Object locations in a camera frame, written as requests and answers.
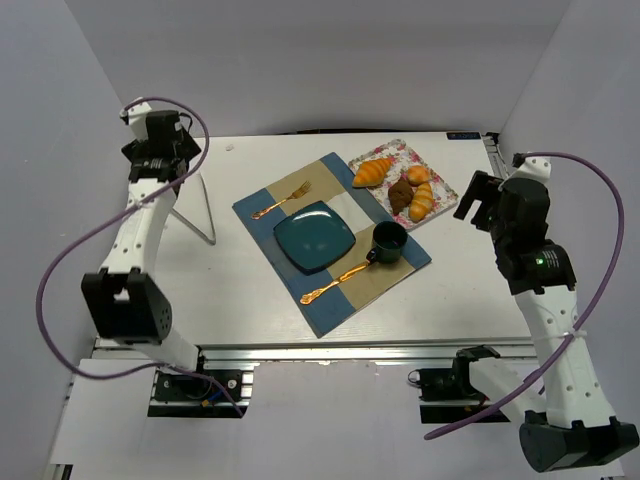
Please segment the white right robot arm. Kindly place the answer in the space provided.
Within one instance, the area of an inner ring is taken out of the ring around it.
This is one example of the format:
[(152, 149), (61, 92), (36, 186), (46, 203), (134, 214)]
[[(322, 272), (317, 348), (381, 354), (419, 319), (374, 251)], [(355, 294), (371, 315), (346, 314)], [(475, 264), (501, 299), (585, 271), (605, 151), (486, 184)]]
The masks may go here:
[(489, 398), (519, 426), (519, 443), (537, 472), (606, 465), (639, 445), (635, 425), (618, 420), (595, 373), (579, 324), (576, 277), (566, 250), (547, 237), (549, 159), (517, 156), (505, 180), (474, 173), (454, 215), (479, 205), (472, 224), (490, 234), (496, 264), (528, 326), (539, 360), (527, 381), (489, 347), (458, 353), (464, 391)]

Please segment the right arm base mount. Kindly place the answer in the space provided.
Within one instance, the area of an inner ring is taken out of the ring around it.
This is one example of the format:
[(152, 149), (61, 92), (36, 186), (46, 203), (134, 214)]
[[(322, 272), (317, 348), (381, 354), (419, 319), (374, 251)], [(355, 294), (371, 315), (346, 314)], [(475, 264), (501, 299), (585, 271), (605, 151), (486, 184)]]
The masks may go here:
[(492, 347), (480, 345), (459, 350), (450, 367), (414, 369), (407, 375), (410, 386), (420, 391), (423, 425), (448, 424), (485, 411), (489, 398), (471, 386), (469, 364), (485, 358), (500, 359)]

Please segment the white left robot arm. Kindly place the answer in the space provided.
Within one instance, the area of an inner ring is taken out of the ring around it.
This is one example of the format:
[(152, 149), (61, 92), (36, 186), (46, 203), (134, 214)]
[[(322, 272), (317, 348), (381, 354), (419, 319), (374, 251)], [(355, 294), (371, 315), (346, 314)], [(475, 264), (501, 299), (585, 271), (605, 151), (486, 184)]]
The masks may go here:
[(194, 370), (198, 348), (173, 325), (172, 307), (154, 280), (161, 236), (180, 191), (178, 179), (201, 152), (182, 124), (183, 113), (146, 101), (124, 109), (134, 139), (122, 153), (130, 163), (127, 208), (114, 243), (81, 290), (99, 336), (134, 346), (150, 359)]

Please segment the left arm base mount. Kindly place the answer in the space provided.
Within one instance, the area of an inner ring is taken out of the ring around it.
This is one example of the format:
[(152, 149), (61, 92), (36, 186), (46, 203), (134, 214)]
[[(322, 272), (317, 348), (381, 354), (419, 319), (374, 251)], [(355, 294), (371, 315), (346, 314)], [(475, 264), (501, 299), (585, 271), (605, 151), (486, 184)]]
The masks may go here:
[[(252, 393), (253, 372), (241, 369), (205, 370), (245, 413)], [(188, 375), (158, 371), (147, 410), (150, 418), (238, 419), (239, 415), (215, 384)]]

